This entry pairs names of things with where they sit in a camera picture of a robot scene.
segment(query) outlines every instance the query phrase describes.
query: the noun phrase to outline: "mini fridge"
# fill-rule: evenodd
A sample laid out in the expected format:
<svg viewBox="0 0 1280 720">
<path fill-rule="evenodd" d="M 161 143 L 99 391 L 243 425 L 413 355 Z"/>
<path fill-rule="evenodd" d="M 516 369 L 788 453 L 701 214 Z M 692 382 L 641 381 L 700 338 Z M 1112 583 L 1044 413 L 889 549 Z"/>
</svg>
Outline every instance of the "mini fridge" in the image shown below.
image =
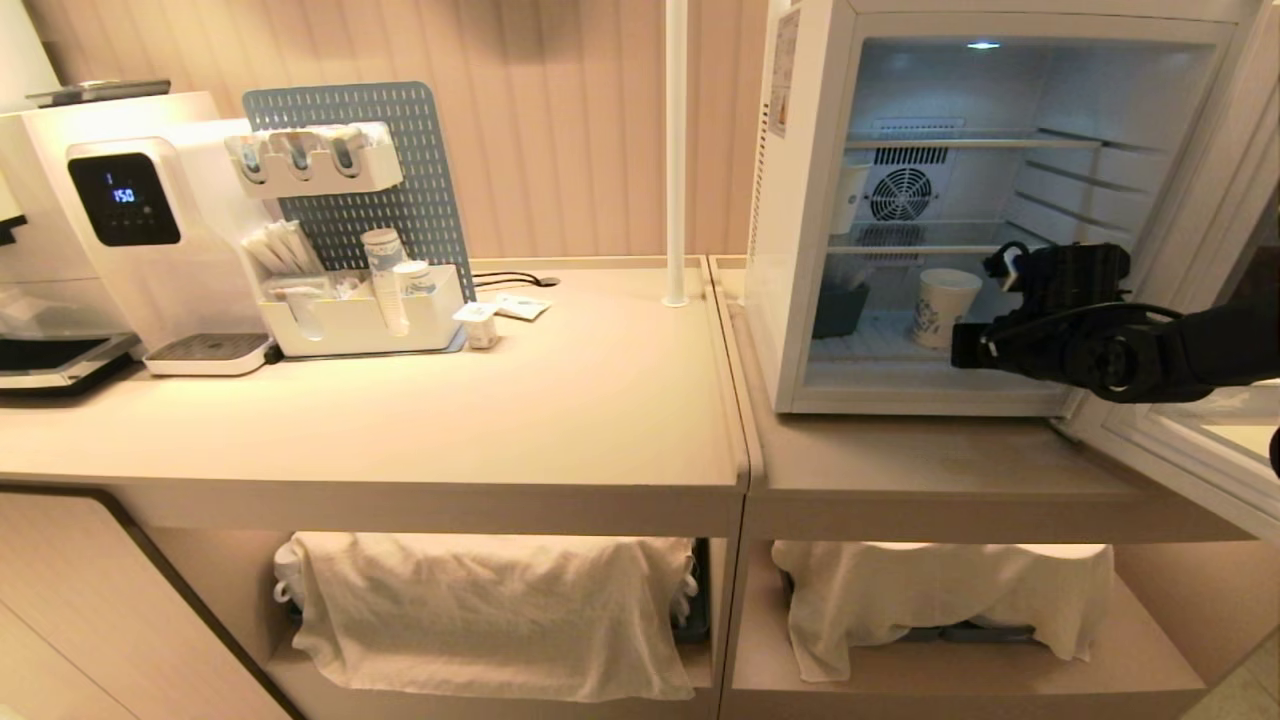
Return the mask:
<svg viewBox="0 0 1280 720">
<path fill-rule="evenodd" d="M 1047 418 L 1280 542 L 1280 384 L 1114 405 L 913 336 L 931 270 L 980 281 L 965 322 L 1018 307 L 982 266 L 1014 241 L 1116 243 L 1128 297 L 1183 313 L 1280 292 L 1280 4 L 954 10 L 772 18 L 744 300 L 774 411 Z"/>
</svg>

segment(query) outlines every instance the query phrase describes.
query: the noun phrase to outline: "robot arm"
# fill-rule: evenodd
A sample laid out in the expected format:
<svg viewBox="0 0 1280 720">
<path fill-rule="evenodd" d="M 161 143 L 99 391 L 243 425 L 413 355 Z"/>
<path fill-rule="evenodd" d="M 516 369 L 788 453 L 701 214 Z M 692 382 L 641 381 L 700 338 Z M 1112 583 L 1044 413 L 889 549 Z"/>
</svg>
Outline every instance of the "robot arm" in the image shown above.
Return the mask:
<svg viewBox="0 0 1280 720">
<path fill-rule="evenodd" d="M 1053 380 L 1121 404 L 1196 402 L 1215 388 L 1280 378 L 1280 291 L 1261 304 L 1181 315 L 1124 301 L 1129 254 L 1116 245 L 1029 251 L 984 261 L 1023 306 L 989 324 L 959 324 L 955 368 Z M 1271 442 L 1280 475 L 1280 430 Z"/>
</svg>

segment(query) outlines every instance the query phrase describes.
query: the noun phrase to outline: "black cable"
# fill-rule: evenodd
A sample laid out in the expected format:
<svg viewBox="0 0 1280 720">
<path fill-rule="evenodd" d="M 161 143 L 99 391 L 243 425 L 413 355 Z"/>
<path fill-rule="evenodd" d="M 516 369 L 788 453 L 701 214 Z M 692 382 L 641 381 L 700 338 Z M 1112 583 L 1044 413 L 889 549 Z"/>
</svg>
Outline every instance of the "black cable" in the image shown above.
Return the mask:
<svg viewBox="0 0 1280 720">
<path fill-rule="evenodd" d="M 1097 305 L 1085 305 L 1084 307 L 1074 307 L 1071 310 L 1064 310 L 1064 311 L 1056 313 L 1053 315 L 1047 315 L 1044 318 L 1038 318 L 1036 320 L 1032 320 L 1029 323 L 1024 323 L 1021 325 L 1016 325 L 1016 327 L 1012 327 L 1012 328 L 1009 328 L 1009 329 L 1005 329 L 1005 331 L 1000 331 L 1000 332 L 997 332 L 995 334 L 991 334 L 991 336 L 984 336 L 982 338 L 982 342 L 991 343 L 991 342 L 996 342 L 996 341 L 1000 341 L 1000 340 L 1009 340 L 1012 336 L 1023 334 L 1023 333 L 1025 333 L 1028 331 L 1032 331 L 1034 328 L 1039 328 L 1042 325 L 1048 325 L 1048 324 L 1052 324 L 1052 323 L 1059 323 L 1059 322 L 1062 322 L 1062 320 L 1065 320 L 1068 318 L 1074 318 L 1076 315 L 1083 315 L 1085 313 L 1092 313 L 1094 310 L 1144 310 L 1147 313 L 1151 313 L 1152 315 L 1160 315 L 1160 316 L 1164 316 L 1164 318 L 1169 318 L 1170 320 L 1181 320 L 1183 319 L 1183 314 L 1181 313 L 1178 313 L 1175 310 L 1169 310 L 1167 307 L 1161 307 L 1158 305 L 1147 305 L 1147 304 L 1143 304 L 1143 302 L 1100 302 Z"/>
<path fill-rule="evenodd" d="M 1006 243 L 1001 245 L 1000 250 L 997 250 L 996 254 L 992 255 L 992 258 L 1004 258 L 1005 256 L 1005 251 L 1007 251 L 1010 247 L 1016 247 L 1018 250 L 1021 250 L 1023 255 L 1030 255 L 1032 254 L 1030 249 L 1027 247 L 1025 242 L 1014 240 L 1014 241 L 1010 241 L 1010 242 L 1006 242 Z"/>
<path fill-rule="evenodd" d="M 485 287 L 490 284 L 502 284 L 502 283 L 524 283 L 524 284 L 531 284 L 534 287 L 556 287 L 559 284 L 559 278 L 540 278 L 532 273 L 522 273 L 520 270 L 500 270 L 494 273 L 471 274 L 472 278 L 494 278 L 499 275 L 516 275 L 516 277 L 502 281 L 488 281 L 488 282 L 475 283 L 475 286 Z"/>
<path fill-rule="evenodd" d="M 529 278 L 507 278 L 504 281 L 485 281 L 483 283 L 475 283 L 475 287 L 489 287 L 493 284 L 507 284 L 507 283 L 531 284 L 534 287 L 543 287 L 541 284 L 538 283 L 538 281 L 531 281 Z"/>
</svg>

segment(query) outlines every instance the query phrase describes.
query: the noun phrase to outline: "digital display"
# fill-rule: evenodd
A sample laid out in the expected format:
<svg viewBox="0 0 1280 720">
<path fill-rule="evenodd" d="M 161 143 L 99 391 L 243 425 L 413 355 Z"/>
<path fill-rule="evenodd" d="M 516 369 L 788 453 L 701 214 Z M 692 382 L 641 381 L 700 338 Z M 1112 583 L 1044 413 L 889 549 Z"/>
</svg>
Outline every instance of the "digital display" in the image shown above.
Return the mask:
<svg viewBox="0 0 1280 720">
<path fill-rule="evenodd" d="M 73 158 L 67 169 L 102 245 L 173 245 L 182 240 L 155 163 L 145 154 Z"/>
</svg>

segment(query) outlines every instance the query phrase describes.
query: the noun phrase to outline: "coffee machine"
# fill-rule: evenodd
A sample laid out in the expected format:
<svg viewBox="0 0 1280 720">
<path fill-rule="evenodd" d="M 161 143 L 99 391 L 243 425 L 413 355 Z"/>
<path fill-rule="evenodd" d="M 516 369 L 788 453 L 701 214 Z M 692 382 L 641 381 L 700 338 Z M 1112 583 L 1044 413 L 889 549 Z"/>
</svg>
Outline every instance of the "coffee machine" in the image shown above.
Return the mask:
<svg viewBox="0 0 1280 720">
<path fill-rule="evenodd" d="M 193 333 L 262 332 L 233 243 L 270 217 L 221 145 L 247 127 L 206 92 L 0 115 L 24 220 L 0 232 L 0 391 L 74 389 Z"/>
</svg>

